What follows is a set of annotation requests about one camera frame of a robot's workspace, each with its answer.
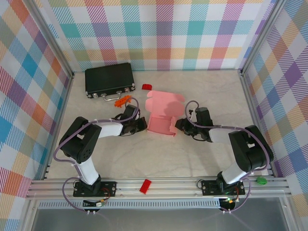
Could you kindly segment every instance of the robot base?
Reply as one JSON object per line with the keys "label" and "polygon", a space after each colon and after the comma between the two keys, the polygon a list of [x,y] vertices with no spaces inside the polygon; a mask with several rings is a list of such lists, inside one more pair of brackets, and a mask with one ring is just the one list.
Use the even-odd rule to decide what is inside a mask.
{"label": "robot base", "polygon": [[217,196],[217,195],[230,195],[237,196],[245,195],[245,189],[243,182],[237,182],[233,187],[228,188],[225,191],[221,191],[217,185],[216,180],[203,180],[201,181],[202,195],[203,196]]}
{"label": "robot base", "polygon": [[82,181],[74,185],[73,197],[114,197],[116,195],[115,181],[100,181],[97,193],[86,187]]}

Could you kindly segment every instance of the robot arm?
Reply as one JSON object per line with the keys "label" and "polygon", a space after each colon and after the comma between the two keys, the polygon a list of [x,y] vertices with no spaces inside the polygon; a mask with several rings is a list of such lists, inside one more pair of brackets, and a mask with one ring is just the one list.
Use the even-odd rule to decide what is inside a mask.
{"label": "robot arm", "polygon": [[[197,120],[196,124],[213,126],[206,107],[190,110],[189,112],[192,115],[191,119],[195,118]],[[260,145],[244,131],[225,128],[198,128],[186,118],[178,120],[176,127],[182,130],[185,135],[193,138],[198,134],[201,135],[202,140],[199,141],[221,142],[232,146],[235,162],[228,169],[218,173],[216,180],[222,193],[234,187],[247,173],[266,165],[266,154]],[[248,126],[245,129],[253,133],[261,141],[269,154],[269,160],[272,161],[273,153],[260,130],[255,125]]]}
{"label": "robot arm", "polygon": [[[134,115],[136,107],[128,105],[124,113],[117,115],[113,120],[124,120]],[[68,131],[60,140],[60,144],[80,129],[89,121],[83,117],[75,119]],[[67,157],[70,157],[76,163],[81,175],[80,182],[83,187],[87,188],[94,195],[100,190],[101,177],[96,171],[91,155],[99,138],[108,136],[124,136],[127,133],[134,134],[147,128],[144,117],[140,118],[140,110],[129,121],[119,122],[102,122],[91,124],[83,129],[77,136],[69,140],[61,150]]]}

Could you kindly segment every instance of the orange toy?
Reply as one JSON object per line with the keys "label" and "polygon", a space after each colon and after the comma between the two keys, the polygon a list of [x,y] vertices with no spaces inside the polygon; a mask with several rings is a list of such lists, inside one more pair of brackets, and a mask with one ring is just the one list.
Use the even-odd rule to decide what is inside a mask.
{"label": "orange toy", "polygon": [[127,95],[125,97],[123,97],[122,99],[119,99],[115,102],[115,107],[122,107],[122,105],[125,104],[126,100],[131,98],[131,95]]}

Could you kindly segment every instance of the metal rail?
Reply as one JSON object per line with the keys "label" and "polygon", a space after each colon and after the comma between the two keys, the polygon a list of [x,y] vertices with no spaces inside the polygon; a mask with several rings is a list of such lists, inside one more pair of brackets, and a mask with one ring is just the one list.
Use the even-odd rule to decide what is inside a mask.
{"label": "metal rail", "polygon": [[[266,185],[258,185],[257,177],[249,177],[251,180],[250,197],[285,197],[290,196],[291,191],[285,178],[265,177],[268,181]],[[111,199],[189,199],[189,198],[227,198],[221,196],[202,196],[202,192],[197,188],[198,180],[215,180],[216,177],[186,177],[186,178],[149,178],[152,181],[151,188],[146,195],[139,192],[144,178],[133,179],[102,179],[103,181],[116,181],[117,189],[115,197]],[[61,199],[62,186],[65,179],[35,180],[29,189],[28,200]],[[70,199],[100,199],[98,197],[73,197],[73,182],[69,181],[65,188],[65,194]],[[245,190],[248,191],[248,183],[244,182]]]}

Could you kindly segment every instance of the briefcase handle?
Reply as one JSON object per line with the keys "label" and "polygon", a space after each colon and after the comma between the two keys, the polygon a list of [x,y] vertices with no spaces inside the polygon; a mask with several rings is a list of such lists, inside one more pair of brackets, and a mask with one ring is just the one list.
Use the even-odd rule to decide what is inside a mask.
{"label": "briefcase handle", "polygon": [[106,96],[107,96],[106,94],[102,94],[102,96],[103,96],[103,98],[104,98],[105,101],[118,100],[118,99],[121,98],[121,93],[122,93],[122,92],[121,92],[121,91],[117,91],[116,93],[118,94],[118,97],[117,97],[117,98],[110,98],[110,99],[108,99],[108,100],[106,99]]}

